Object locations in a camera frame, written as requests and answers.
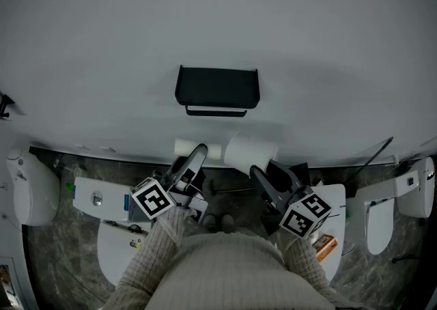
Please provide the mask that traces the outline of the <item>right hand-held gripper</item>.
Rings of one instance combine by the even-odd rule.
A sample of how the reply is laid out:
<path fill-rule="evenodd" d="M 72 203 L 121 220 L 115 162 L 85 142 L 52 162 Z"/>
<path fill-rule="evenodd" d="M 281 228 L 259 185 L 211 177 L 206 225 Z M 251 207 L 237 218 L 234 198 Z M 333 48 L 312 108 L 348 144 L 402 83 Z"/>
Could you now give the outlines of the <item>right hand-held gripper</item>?
<path fill-rule="evenodd" d="M 315 187 L 305 187 L 296 174 L 281 163 L 271 160 L 266 174 L 253 165 L 249 177 L 262 199 L 267 201 L 262 223 L 269 236 L 280 229 L 306 238 L 317 231 L 332 212 L 331 204 Z"/>

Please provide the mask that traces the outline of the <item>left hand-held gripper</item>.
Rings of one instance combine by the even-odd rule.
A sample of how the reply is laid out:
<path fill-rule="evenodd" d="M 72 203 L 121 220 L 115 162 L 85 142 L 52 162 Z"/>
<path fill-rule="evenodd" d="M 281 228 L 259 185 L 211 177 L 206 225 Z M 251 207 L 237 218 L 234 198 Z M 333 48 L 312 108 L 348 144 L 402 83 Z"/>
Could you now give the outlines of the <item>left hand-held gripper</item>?
<path fill-rule="evenodd" d="M 130 220 L 152 221 L 168 209 L 179 206 L 191 209 L 193 220 L 200 223 L 208 207 L 202 194 L 206 175 L 201 169 L 207 154 L 207 147 L 201 143 L 189 156 L 177 156 L 167 172 L 170 185 L 159 171 L 136 185 L 130 192 Z"/>

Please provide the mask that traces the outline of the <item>white toilet paper roll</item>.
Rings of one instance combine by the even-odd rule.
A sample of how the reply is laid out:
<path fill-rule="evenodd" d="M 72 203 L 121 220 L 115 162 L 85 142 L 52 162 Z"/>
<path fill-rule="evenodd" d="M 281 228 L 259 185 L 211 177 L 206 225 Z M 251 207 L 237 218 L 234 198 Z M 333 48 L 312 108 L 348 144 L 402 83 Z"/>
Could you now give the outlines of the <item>white toilet paper roll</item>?
<path fill-rule="evenodd" d="M 228 167 L 250 175 L 253 166 L 266 172 L 269 162 L 277 159 L 278 151 L 274 143 L 239 132 L 228 143 L 223 160 Z"/>

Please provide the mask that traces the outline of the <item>person's right forearm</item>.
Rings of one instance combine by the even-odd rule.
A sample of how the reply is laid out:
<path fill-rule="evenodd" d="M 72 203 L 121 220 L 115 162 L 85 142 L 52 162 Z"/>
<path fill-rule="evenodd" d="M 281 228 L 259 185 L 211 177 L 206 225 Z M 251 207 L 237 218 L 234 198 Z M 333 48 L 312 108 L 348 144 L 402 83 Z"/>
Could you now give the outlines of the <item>person's right forearm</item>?
<path fill-rule="evenodd" d="M 315 249 L 308 240 L 291 237 L 285 242 L 282 254 L 288 269 L 302 277 L 316 291 L 329 298 L 336 295 L 317 259 Z"/>

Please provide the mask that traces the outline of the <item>person's left forearm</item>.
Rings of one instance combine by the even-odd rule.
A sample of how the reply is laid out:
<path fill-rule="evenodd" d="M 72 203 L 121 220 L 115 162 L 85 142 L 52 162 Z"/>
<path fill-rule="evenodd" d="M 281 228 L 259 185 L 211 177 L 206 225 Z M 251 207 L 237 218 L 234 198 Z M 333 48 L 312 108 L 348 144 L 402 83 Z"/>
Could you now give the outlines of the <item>person's left forearm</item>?
<path fill-rule="evenodd" d="M 193 210 L 176 206 L 157 217 L 102 310 L 145 310 L 182 241 L 186 220 L 192 215 Z"/>

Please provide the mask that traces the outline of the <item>white toilet with flat lid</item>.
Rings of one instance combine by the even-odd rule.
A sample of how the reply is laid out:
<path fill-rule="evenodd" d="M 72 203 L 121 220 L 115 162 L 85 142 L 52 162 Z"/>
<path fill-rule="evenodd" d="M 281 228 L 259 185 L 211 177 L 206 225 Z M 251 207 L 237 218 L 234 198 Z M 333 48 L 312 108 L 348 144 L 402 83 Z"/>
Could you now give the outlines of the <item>white toilet with flat lid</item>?
<path fill-rule="evenodd" d="M 320 262 L 321 267 L 326 273 L 326 278 L 332 281 L 338 271 L 343 253 L 346 228 L 346 190 L 342 184 L 312 186 L 311 188 L 332 207 L 332 211 L 324 224 L 311 236 L 312 244 L 324 234 L 334 236 L 337 241 L 337 246 L 333 251 Z"/>

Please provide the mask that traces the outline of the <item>white toilet with round button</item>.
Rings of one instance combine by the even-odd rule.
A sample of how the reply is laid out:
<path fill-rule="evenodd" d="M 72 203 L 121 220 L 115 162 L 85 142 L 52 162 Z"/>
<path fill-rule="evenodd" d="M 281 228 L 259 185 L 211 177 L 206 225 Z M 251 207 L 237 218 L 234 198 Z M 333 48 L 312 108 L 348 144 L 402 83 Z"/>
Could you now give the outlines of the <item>white toilet with round button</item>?
<path fill-rule="evenodd" d="M 100 220 L 97 235 L 98 263 L 103 275 L 117 285 L 131 259 L 140 249 L 130 246 L 131 240 L 141 244 L 152 228 L 152 222 L 132 222 L 131 187 L 77 177 L 74 181 L 73 206 L 82 213 Z"/>

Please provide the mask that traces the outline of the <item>black toilet paper holder shelf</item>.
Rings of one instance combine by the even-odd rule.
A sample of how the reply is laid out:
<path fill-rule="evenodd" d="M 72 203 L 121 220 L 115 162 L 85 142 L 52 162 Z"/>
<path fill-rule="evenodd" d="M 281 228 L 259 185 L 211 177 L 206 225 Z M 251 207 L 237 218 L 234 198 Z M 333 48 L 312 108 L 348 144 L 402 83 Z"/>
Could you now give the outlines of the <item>black toilet paper holder shelf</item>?
<path fill-rule="evenodd" d="M 180 66 L 175 99 L 193 117 L 244 117 L 260 101 L 257 70 Z"/>

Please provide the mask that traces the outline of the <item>white toilet with long seat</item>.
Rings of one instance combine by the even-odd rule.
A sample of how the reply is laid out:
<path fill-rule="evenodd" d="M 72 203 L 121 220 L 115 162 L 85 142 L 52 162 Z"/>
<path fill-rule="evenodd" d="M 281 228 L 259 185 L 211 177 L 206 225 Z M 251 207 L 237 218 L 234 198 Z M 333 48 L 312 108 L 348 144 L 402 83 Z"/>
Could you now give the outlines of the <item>white toilet with long seat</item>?
<path fill-rule="evenodd" d="M 429 218 L 435 182 L 434 161 L 427 157 L 400 176 L 359 188 L 354 197 L 346 199 L 345 240 L 372 255 L 380 254 L 393 235 L 395 210 L 404 216 Z"/>

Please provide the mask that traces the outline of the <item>white rounded smart toilet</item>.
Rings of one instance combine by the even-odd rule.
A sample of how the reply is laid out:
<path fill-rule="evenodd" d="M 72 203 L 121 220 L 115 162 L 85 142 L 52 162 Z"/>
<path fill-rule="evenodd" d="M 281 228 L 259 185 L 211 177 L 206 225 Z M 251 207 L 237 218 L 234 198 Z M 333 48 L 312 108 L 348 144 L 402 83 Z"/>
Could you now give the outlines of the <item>white rounded smart toilet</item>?
<path fill-rule="evenodd" d="M 54 220 L 59 209 L 59 178 L 38 158 L 19 148 L 8 154 L 14 210 L 20 224 L 41 226 Z"/>

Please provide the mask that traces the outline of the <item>black box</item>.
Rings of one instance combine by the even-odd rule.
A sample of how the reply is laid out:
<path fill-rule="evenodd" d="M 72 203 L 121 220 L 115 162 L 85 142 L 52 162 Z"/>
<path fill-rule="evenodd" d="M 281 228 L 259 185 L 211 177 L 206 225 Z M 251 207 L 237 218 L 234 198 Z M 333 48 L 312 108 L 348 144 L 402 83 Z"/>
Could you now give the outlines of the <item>black box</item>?
<path fill-rule="evenodd" d="M 296 175 L 302 185 L 311 185 L 308 163 L 300 163 L 291 166 L 290 171 L 292 171 Z"/>

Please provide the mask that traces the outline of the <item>person's left shoe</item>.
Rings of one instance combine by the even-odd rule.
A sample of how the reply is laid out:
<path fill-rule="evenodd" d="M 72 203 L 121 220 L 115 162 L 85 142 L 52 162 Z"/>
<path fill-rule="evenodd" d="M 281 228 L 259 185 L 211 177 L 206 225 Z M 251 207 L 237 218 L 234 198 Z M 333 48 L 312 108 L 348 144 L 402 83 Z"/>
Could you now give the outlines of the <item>person's left shoe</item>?
<path fill-rule="evenodd" d="M 216 223 L 216 217 L 214 215 L 207 215 L 203 220 L 203 228 L 211 234 L 218 231 L 218 225 Z"/>

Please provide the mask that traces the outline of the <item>person's shoe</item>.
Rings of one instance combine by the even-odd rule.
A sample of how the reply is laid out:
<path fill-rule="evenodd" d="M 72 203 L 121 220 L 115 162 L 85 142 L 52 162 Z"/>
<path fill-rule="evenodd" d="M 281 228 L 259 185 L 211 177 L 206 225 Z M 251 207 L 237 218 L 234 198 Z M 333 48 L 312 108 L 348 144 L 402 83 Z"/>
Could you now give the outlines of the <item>person's shoe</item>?
<path fill-rule="evenodd" d="M 225 214 L 221 218 L 221 231 L 226 234 L 234 233 L 236 230 L 236 225 L 233 217 L 230 214 Z"/>
<path fill-rule="evenodd" d="M 203 228 L 211 234 L 218 231 L 218 225 L 216 223 L 216 217 L 214 215 L 207 215 L 203 220 Z"/>

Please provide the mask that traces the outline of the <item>person's right shoe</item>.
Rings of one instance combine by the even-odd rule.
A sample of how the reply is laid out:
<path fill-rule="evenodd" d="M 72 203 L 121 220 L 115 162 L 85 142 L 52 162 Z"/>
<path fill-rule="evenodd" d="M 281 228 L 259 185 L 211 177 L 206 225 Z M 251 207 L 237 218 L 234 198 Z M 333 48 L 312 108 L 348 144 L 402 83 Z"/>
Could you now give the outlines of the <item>person's right shoe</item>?
<path fill-rule="evenodd" d="M 226 234 L 234 233 L 236 230 L 236 225 L 233 217 L 230 214 L 225 214 L 221 218 L 221 231 Z"/>

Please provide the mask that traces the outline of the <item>small orange box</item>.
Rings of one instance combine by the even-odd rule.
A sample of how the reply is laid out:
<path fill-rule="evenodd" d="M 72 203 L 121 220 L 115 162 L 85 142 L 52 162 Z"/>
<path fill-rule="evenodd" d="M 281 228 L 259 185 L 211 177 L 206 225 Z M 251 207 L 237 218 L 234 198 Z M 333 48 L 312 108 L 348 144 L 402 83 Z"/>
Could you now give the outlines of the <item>small orange box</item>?
<path fill-rule="evenodd" d="M 324 234 L 314 244 L 317 260 L 321 262 L 327 255 L 336 249 L 338 242 L 334 236 Z"/>

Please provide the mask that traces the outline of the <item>person's knit sweater torso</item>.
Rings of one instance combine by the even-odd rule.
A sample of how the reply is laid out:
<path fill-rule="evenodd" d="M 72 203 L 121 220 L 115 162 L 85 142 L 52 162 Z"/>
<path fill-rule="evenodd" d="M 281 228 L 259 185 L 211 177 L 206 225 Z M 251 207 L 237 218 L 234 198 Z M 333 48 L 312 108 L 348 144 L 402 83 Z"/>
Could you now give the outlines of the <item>person's knit sweater torso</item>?
<path fill-rule="evenodd" d="M 280 252 L 245 234 L 185 238 L 145 310 L 335 310 Z"/>

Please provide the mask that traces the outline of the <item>leaning thin black rod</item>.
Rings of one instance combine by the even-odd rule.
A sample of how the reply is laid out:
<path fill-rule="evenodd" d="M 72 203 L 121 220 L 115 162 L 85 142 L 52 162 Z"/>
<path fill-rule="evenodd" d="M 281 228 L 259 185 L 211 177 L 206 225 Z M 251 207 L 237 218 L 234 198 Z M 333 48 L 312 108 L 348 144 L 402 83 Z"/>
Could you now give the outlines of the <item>leaning thin black rod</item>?
<path fill-rule="evenodd" d="M 385 149 L 392 143 L 394 137 L 388 138 L 382 147 L 369 159 L 365 164 L 363 164 L 357 171 L 355 171 L 345 182 L 353 180 L 362 170 L 368 167 Z"/>

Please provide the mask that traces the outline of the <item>small black wall holder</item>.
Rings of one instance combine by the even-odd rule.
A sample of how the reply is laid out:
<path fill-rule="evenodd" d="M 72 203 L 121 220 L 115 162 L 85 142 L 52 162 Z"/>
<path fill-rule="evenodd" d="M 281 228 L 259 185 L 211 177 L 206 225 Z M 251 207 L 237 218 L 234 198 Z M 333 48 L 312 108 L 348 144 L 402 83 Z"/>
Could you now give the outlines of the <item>small black wall holder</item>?
<path fill-rule="evenodd" d="M 0 93 L 0 119 L 8 119 L 10 113 L 7 112 L 7 107 L 14 105 L 15 102 L 6 94 Z"/>

